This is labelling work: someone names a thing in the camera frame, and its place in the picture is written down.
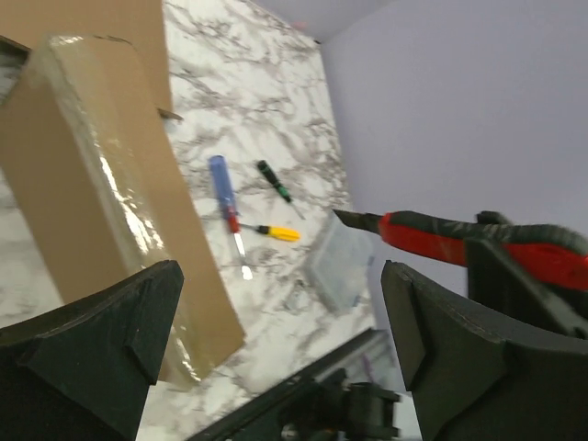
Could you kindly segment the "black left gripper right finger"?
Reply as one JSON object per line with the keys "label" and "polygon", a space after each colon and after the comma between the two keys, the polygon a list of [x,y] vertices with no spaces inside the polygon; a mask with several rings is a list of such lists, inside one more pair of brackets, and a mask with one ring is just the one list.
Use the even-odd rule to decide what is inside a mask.
{"label": "black left gripper right finger", "polygon": [[425,440],[584,440],[587,343],[387,262],[381,286]]}

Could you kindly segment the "red black utility knife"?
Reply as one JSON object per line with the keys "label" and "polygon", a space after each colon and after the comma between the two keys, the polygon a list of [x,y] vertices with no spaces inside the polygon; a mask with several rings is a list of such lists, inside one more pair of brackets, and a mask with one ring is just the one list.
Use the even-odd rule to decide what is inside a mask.
{"label": "red black utility knife", "polygon": [[410,210],[378,215],[336,209],[334,214],[345,226],[372,232],[392,247],[455,266],[466,264],[468,239],[488,240],[499,244],[534,278],[563,288],[587,290],[587,255],[555,245],[498,243],[484,236],[476,222],[452,221]]}

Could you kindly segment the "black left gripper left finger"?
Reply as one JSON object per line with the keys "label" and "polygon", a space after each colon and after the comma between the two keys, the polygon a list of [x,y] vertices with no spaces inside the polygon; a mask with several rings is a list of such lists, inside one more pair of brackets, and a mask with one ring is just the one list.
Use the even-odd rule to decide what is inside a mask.
{"label": "black left gripper left finger", "polygon": [[183,282],[162,261],[2,328],[2,439],[135,439]]}

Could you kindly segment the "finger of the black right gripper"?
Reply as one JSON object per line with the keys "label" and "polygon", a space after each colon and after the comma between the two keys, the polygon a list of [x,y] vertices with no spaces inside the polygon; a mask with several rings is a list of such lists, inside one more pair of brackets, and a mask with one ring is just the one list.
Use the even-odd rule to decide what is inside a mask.
{"label": "finger of the black right gripper", "polygon": [[555,245],[565,251],[587,255],[587,238],[553,224],[514,224],[502,213],[484,210],[476,215],[482,234],[498,243]]}
{"label": "finger of the black right gripper", "polygon": [[468,297],[494,311],[556,334],[587,337],[587,293],[544,284],[499,244],[465,242]]}

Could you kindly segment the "brown cardboard express box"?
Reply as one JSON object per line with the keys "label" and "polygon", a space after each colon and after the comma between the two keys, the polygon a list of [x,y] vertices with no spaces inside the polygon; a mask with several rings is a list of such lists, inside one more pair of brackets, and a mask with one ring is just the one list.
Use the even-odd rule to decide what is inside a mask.
{"label": "brown cardboard express box", "polygon": [[91,35],[129,42],[140,55],[160,114],[174,111],[163,3],[152,1],[29,1],[1,3],[1,40],[30,51],[49,35]]}

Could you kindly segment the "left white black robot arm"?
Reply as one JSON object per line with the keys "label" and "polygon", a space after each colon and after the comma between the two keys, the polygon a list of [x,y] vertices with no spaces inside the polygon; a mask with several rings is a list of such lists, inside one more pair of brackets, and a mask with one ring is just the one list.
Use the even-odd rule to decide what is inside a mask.
{"label": "left white black robot arm", "polygon": [[[163,261],[1,331],[4,440],[132,440],[156,381],[184,277]],[[587,343],[464,299],[397,263],[382,274],[401,370],[426,440],[584,440]],[[202,440],[345,433],[389,440],[399,396],[343,372],[267,394]]]}

